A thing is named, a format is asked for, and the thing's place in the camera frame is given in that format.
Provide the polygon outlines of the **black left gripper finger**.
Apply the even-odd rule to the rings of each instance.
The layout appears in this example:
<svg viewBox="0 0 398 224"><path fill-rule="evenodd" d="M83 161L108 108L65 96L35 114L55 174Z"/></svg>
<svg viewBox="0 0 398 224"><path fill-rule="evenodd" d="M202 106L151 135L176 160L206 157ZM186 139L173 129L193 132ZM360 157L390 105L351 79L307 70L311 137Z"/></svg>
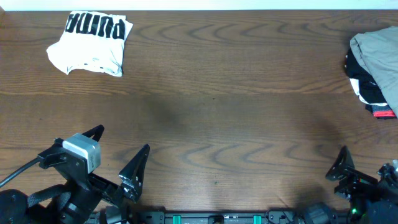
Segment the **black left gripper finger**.
<svg viewBox="0 0 398 224"><path fill-rule="evenodd" d="M104 132L104 126L102 124L82 133L82 135L91 138L92 140L99 142Z"/></svg>
<svg viewBox="0 0 398 224"><path fill-rule="evenodd" d="M137 202L142 194L144 170L149 152L150 146L145 144L119 173L124 196L133 202Z"/></svg>

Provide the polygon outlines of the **white t-shirt black print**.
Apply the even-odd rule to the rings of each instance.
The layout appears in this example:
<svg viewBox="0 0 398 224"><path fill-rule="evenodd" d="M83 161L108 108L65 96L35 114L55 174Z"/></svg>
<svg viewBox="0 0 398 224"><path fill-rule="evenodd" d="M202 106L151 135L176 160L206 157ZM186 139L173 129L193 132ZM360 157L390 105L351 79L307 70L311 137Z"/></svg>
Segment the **white t-shirt black print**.
<svg viewBox="0 0 398 224"><path fill-rule="evenodd" d="M67 75L87 70L121 77L125 42L132 28L124 15L72 11L59 41L47 48L48 58Z"/></svg>

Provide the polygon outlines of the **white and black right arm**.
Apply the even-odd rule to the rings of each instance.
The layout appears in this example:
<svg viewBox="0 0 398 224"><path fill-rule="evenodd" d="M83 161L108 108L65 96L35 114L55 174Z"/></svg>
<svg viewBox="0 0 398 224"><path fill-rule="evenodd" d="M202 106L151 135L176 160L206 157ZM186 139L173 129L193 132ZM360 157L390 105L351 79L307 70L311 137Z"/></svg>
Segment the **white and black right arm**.
<svg viewBox="0 0 398 224"><path fill-rule="evenodd" d="M337 181L334 193L345 198L350 208L339 212L324 203L303 210L297 223L397 224L397 160L385 163L376 179L355 169L351 153L343 146L325 178Z"/></svg>

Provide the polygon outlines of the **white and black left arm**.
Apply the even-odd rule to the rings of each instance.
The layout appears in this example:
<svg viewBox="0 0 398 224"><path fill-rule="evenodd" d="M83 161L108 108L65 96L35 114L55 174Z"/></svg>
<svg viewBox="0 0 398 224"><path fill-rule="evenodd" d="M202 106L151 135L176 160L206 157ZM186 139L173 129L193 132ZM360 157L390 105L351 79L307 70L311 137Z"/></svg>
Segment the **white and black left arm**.
<svg viewBox="0 0 398 224"><path fill-rule="evenodd" d="M144 169L150 147L142 149L119 172L121 184L94 173L101 164L100 139L104 126L96 126L68 139L57 138L35 159L1 181L5 186L26 169L38 164L53 167L65 180L33 194L1 191L1 223L133 223L126 200L137 202L142 194Z"/></svg>

